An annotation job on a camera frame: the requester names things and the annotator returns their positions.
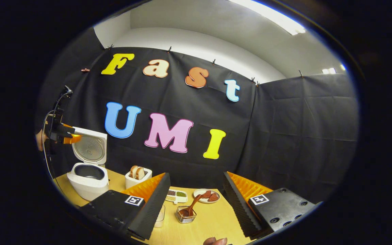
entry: bread slice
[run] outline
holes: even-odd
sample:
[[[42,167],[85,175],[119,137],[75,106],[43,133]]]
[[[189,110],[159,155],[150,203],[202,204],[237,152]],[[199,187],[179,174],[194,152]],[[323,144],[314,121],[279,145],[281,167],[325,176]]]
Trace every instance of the bread slice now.
[[[138,166],[136,166],[136,165],[132,166],[132,168],[129,172],[129,177],[135,178],[135,174],[136,174],[137,169],[138,169]]]
[[[143,179],[143,177],[145,176],[145,171],[142,167],[139,167],[135,173],[135,178],[137,180],[141,180]]]

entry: black backdrop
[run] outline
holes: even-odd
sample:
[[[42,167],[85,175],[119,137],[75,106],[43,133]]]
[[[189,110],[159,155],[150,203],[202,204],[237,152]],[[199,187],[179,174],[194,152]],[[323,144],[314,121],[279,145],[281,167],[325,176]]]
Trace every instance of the black backdrop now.
[[[115,74],[101,74],[118,53],[135,57],[116,68]],[[168,76],[143,74],[143,68],[154,59],[169,62]],[[85,67],[90,72],[82,73]],[[192,67],[209,71],[204,88],[185,84]],[[238,102],[227,99],[226,79],[235,79],[240,86],[235,92]],[[355,152],[358,102],[352,81],[342,74],[283,79],[256,87],[236,72],[185,54],[152,48],[102,49],[91,28],[51,69],[41,93],[43,108],[42,98],[47,98],[49,108],[50,96],[56,99],[63,85],[74,90],[63,117],[71,126],[107,133],[108,102],[123,106],[116,121],[119,129],[126,127],[126,106],[142,110],[131,136],[108,136],[105,165],[120,174],[138,165],[153,170],[153,175],[169,172],[173,186],[222,191],[222,172],[231,171],[272,189],[287,187],[316,203],[336,188]],[[42,110],[37,125],[46,113]],[[181,118],[193,121],[188,152],[172,152],[171,144],[165,149],[144,145],[151,130],[151,113],[166,115],[170,129]],[[212,128],[226,133],[216,160],[202,156]],[[70,145],[58,146],[57,152],[51,162],[54,176],[65,174],[79,162]]]
[[[116,69],[115,74],[102,75],[101,71],[116,53],[132,53],[135,58],[126,61],[122,68]],[[168,76],[157,78],[143,74],[143,68],[153,59],[169,62]],[[71,62],[71,59],[57,66],[65,66],[66,62]],[[185,84],[185,77],[192,67],[209,71],[204,88]],[[107,49],[89,68],[90,72],[85,74],[79,68],[75,70],[82,76],[71,87],[74,94],[64,114],[64,123],[107,133],[104,122],[108,102],[123,105],[116,121],[119,129],[126,127],[126,106],[133,105],[142,110],[137,115],[130,137],[108,136],[105,163],[108,169],[126,174],[133,165],[143,166],[153,170],[154,175],[169,172],[172,185],[196,188],[221,187],[222,172],[235,171],[255,99],[255,85],[249,79],[202,59],[150,48]],[[240,86],[240,90],[235,93],[240,97],[238,102],[227,99],[226,79],[235,79]],[[166,115],[170,129],[181,118],[193,121],[194,126],[190,128],[186,144],[188,152],[177,153],[168,147],[162,149],[160,146],[151,148],[144,145],[151,130],[151,113]],[[218,159],[202,156],[210,143],[211,129],[226,133]],[[60,156],[53,160],[56,176],[70,171],[73,164],[79,162],[69,145],[60,146],[59,149]]]
[[[358,135],[358,100],[346,75],[261,84],[238,174],[317,203],[341,182]]]

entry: table surface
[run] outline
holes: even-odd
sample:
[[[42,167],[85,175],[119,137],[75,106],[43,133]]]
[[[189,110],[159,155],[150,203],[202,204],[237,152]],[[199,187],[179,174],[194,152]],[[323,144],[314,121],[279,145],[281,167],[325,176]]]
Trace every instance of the table surface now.
[[[110,180],[109,188],[118,192],[124,191],[125,176],[109,169],[107,169],[107,172]],[[54,179],[55,181],[71,203],[78,206],[89,203],[76,193],[66,174],[57,177]],[[197,216],[193,222],[188,224],[179,223],[175,217],[175,212],[178,206],[189,206],[193,202],[193,191],[196,189],[175,186],[171,186],[170,189],[185,191],[188,201],[175,205],[173,202],[165,200],[163,226],[154,227],[149,240],[142,241],[133,237],[135,240],[155,245],[202,245],[205,239],[210,237],[216,237],[216,239],[226,237],[228,239],[227,244],[233,245],[243,245],[251,242],[249,238],[244,237],[233,208],[217,189],[213,190],[221,195],[220,199],[215,203],[196,203],[193,209]]]

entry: hand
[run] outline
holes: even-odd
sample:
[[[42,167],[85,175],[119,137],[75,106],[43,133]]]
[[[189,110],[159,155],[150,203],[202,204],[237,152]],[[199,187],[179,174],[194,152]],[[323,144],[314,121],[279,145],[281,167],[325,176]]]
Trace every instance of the hand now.
[[[203,245],[226,245],[227,242],[227,238],[216,240],[215,237],[211,237],[205,240],[205,242],[203,242]]]
[[[43,135],[43,140],[46,141],[48,136]],[[42,149],[42,130],[36,134],[36,142],[37,142],[37,148],[39,148],[39,151],[43,151]]]

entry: cable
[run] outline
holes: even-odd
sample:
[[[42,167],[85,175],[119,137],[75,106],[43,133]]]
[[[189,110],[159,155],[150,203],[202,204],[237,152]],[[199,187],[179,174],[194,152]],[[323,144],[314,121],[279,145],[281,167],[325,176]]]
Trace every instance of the cable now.
[[[42,124],[42,135],[41,135],[41,137],[42,137],[42,150],[43,150],[43,154],[45,155],[46,167],[48,168],[49,176],[51,176],[51,179],[52,179],[52,174],[51,174],[51,171],[49,169],[49,164],[48,164],[48,156],[46,155],[46,150],[45,150],[45,141],[43,140],[43,135],[45,134],[45,122],[46,122],[46,119],[48,119],[48,116],[50,115],[51,112],[53,113],[53,117],[54,117],[55,110],[49,111],[46,114],[45,119],[43,120],[43,124]],[[61,192],[63,192],[63,190],[61,189],[61,186],[59,185],[59,182],[57,181],[57,178],[55,178],[55,182],[59,186],[59,189],[61,190]]]
[[[68,94],[71,94],[71,93],[65,93],[64,95],[62,95],[60,98],[59,98],[59,100],[57,101],[57,103],[55,104],[55,107],[54,107],[54,115],[52,116],[52,118],[54,118],[55,117],[55,111],[57,110],[57,107],[58,107],[58,105],[59,105],[59,102],[60,102],[60,100],[65,96],[65,95],[68,95]],[[54,119],[51,121],[51,127],[50,127],[50,129],[49,129],[49,137],[51,137],[51,132],[52,132],[52,124],[54,123]]]

